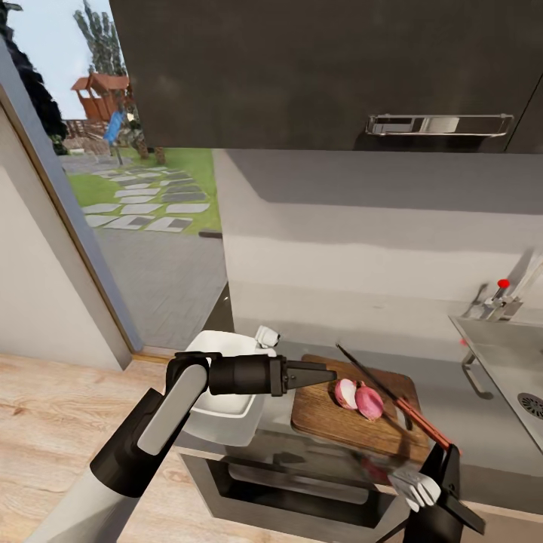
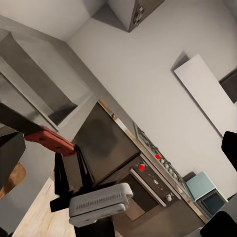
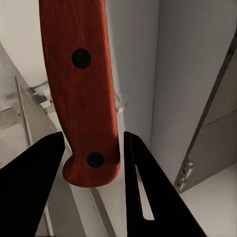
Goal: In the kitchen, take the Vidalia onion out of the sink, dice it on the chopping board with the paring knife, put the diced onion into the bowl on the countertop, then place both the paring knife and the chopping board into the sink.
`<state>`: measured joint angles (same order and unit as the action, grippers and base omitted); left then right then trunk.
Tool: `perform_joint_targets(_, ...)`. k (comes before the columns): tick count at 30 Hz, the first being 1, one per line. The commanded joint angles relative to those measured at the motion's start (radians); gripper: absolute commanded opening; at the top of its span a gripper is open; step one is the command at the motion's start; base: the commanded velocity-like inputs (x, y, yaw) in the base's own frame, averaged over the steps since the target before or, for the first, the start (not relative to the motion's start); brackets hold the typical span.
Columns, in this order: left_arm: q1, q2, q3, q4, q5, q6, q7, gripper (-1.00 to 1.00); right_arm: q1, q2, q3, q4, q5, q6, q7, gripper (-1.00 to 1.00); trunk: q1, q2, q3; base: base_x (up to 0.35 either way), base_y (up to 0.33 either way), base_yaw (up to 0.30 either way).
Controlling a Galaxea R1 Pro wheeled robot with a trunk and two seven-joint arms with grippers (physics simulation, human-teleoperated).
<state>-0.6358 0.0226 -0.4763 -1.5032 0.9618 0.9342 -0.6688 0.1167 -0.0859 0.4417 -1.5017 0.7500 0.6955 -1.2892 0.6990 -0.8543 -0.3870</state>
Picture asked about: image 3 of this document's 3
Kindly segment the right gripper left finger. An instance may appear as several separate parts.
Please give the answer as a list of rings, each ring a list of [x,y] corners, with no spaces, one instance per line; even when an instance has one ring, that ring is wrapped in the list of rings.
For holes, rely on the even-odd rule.
[[[0,237],[35,237],[65,145],[50,134],[0,169]]]

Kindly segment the parer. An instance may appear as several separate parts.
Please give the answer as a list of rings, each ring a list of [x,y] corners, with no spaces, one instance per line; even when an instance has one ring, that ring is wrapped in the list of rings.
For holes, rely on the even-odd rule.
[[[63,178],[83,188],[111,183],[120,149],[105,0],[39,0],[45,69],[72,156]]]

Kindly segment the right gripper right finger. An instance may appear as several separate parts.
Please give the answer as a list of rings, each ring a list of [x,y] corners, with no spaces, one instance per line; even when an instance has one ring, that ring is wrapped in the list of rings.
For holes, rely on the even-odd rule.
[[[124,132],[127,237],[207,237],[142,139]],[[154,220],[143,218],[136,168]]]

